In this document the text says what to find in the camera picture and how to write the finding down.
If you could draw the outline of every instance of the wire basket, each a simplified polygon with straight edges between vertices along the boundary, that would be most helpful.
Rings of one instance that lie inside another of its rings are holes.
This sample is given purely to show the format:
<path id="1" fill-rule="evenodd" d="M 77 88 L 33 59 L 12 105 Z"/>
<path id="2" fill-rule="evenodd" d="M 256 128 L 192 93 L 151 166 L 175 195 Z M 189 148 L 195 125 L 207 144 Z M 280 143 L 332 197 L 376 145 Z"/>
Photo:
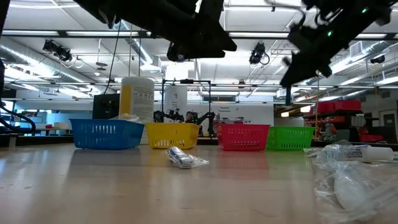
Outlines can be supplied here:
<path id="1" fill-rule="evenodd" d="M 75 146 L 86 149 L 127 149 L 140 144 L 144 125 L 117 119 L 71 119 Z"/>
<path id="2" fill-rule="evenodd" d="M 148 123 L 149 146 L 155 149 L 168 149 L 177 146 L 190 149 L 197 145 L 199 125 L 190 123 Z"/>
<path id="3" fill-rule="evenodd" d="M 271 127 L 267 148 L 278 151 L 299 151 L 311 146 L 313 127 Z"/>
<path id="4" fill-rule="evenodd" d="M 224 151 L 263 151 L 269 127 L 267 124 L 221 124 L 217 129 L 218 145 Z"/>

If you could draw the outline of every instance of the yellow basket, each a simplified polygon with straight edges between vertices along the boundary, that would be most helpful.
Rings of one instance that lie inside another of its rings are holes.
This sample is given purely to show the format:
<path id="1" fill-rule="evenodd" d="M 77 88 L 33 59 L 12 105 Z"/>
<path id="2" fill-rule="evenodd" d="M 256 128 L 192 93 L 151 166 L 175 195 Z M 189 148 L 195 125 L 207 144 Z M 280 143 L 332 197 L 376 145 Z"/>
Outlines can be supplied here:
<path id="1" fill-rule="evenodd" d="M 197 145 L 200 126 L 190 123 L 148 123 L 149 146 L 168 149 L 177 146 L 190 149 Z"/>

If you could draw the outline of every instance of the green basket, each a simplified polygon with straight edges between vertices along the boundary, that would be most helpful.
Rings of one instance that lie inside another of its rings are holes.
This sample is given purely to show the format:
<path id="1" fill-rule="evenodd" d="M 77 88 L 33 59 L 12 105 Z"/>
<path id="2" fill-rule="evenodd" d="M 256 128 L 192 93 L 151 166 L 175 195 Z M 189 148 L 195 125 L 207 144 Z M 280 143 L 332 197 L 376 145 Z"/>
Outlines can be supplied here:
<path id="1" fill-rule="evenodd" d="M 311 146 L 313 127 L 271 127 L 267 150 L 299 151 Z"/>

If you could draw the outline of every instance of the blue basket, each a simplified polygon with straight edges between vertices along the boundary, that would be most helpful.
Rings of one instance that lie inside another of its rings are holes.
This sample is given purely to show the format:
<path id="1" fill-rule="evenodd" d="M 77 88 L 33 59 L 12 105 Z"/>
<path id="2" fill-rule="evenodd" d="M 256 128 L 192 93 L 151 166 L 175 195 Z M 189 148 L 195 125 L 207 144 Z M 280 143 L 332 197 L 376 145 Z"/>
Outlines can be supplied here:
<path id="1" fill-rule="evenodd" d="M 144 125 L 116 119 L 71 119 L 75 146 L 127 149 L 139 146 Z"/>

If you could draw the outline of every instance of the plastic bag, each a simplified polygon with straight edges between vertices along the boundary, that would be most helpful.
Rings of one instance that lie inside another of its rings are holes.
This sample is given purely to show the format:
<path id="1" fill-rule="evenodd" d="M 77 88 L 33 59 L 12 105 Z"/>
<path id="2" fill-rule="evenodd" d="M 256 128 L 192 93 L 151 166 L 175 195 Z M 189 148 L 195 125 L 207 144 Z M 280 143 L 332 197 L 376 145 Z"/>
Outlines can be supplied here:
<path id="1" fill-rule="evenodd" d="M 209 164 L 209 161 L 202 158 L 187 154 L 180 148 L 172 146 L 167 150 L 169 159 L 173 164 L 180 169 L 192 169 L 197 166 L 203 166 Z"/>
<path id="2" fill-rule="evenodd" d="M 329 145 L 313 160 L 321 223 L 395 223 L 398 164 L 340 161 L 344 147 Z"/>
<path id="3" fill-rule="evenodd" d="M 139 119 L 139 117 L 136 116 L 136 115 L 134 115 L 134 114 L 127 114 L 127 113 L 125 113 L 125 114 L 116 116 L 116 117 L 111 118 L 111 119 L 123 119 L 123 120 L 126 120 L 126 121 L 131 121 L 131 122 L 136 122 L 136 123 L 144 124 L 144 122 L 142 122 L 142 121 Z"/>

